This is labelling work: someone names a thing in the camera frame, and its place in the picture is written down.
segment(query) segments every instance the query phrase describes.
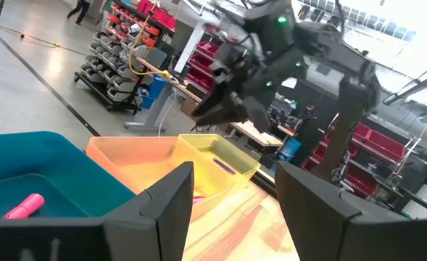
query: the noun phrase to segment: yellow bin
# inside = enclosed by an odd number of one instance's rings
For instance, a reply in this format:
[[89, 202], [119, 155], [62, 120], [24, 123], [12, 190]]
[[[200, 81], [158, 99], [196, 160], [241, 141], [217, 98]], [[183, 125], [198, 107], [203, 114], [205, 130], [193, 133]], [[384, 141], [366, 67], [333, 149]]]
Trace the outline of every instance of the yellow bin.
[[94, 137], [87, 155], [136, 194], [182, 162], [194, 163], [194, 196], [205, 198], [192, 208], [191, 220], [210, 211], [245, 183], [260, 164], [216, 134], [179, 137]]

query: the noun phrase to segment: pink highlighter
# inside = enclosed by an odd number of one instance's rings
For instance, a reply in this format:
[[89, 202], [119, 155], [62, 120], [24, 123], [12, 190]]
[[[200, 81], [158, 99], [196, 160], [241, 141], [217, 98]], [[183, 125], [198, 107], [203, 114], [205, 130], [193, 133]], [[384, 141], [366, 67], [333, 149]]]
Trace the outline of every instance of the pink highlighter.
[[44, 205], [44, 198], [37, 193], [28, 196], [21, 204], [10, 210], [3, 219], [27, 218]]

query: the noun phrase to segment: gray floor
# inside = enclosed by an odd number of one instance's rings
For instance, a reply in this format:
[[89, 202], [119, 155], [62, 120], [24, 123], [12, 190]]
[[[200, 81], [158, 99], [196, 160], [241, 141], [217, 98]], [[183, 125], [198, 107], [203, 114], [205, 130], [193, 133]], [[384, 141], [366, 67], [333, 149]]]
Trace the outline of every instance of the gray floor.
[[[67, 20], [70, 6], [61, 0], [6, 0], [0, 22], [47, 41], [88, 54], [95, 25], [75, 25]], [[0, 36], [65, 101], [103, 136], [149, 136], [123, 128], [127, 120], [144, 121], [148, 111], [136, 116], [126, 112], [108, 112], [106, 107], [82, 83], [73, 82], [73, 73], [83, 64], [84, 56], [64, 49], [52, 49], [28, 42], [3, 31]], [[172, 100], [169, 99], [162, 115]], [[175, 103], [163, 126], [166, 136], [188, 133], [194, 121]], [[76, 146], [84, 148], [92, 134], [60, 101], [0, 42], [0, 133], [25, 131], [61, 133]]]

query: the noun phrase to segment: cardboard box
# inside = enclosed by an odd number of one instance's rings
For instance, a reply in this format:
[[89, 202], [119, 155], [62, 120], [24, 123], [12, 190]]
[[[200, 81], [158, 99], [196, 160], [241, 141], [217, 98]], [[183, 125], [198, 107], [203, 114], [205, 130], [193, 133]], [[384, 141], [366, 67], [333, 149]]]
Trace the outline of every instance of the cardboard box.
[[191, 113], [194, 111], [197, 105], [199, 105], [197, 101], [191, 97], [187, 97], [183, 103], [183, 106], [181, 107], [181, 111], [188, 115], [192, 120], [196, 120], [195, 117], [192, 117]]

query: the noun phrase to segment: person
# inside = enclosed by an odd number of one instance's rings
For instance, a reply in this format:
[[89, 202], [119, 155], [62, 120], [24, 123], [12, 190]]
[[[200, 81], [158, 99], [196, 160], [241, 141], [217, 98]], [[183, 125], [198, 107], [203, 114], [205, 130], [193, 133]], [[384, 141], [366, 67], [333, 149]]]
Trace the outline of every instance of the person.
[[100, 6], [100, 12], [102, 14], [102, 20], [100, 21], [100, 31], [105, 32], [107, 26], [108, 14], [112, 12], [112, 0], [103, 0]]
[[76, 24], [81, 26], [81, 21], [83, 21], [84, 16], [89, 10], [89, 7], [91, 6], [93, 0], [78, 0], [78, 3], [76, 4], [76, 8], [71, 10], [71, 12], [68, 13], [67, 19], [70, 19], [70, 17], [77, 12], [81, 10], [80, 15], [78, 16], [76, 20]]

